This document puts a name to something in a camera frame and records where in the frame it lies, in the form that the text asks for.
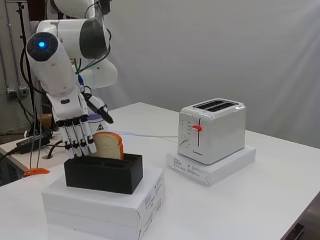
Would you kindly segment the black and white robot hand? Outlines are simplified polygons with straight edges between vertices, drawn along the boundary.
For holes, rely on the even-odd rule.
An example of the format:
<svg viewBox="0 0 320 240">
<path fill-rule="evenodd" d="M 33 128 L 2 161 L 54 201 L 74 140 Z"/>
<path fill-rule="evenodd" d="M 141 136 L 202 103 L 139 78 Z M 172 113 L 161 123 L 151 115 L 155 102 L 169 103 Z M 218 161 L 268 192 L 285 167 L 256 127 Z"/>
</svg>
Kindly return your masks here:
<svg viewBox="0 0 320 240">
<path fill-rule="evenodd" d="M 105 122 L 112 124 L 113 119 L 104 102 L 90 93 L 82 94 L 78 87 L 64 96 L 47 94 L 47 97 L 69 158 L 94 154 L 97 149 L 89 124 L 89 111 L 92 110 Z"/>
</svg>

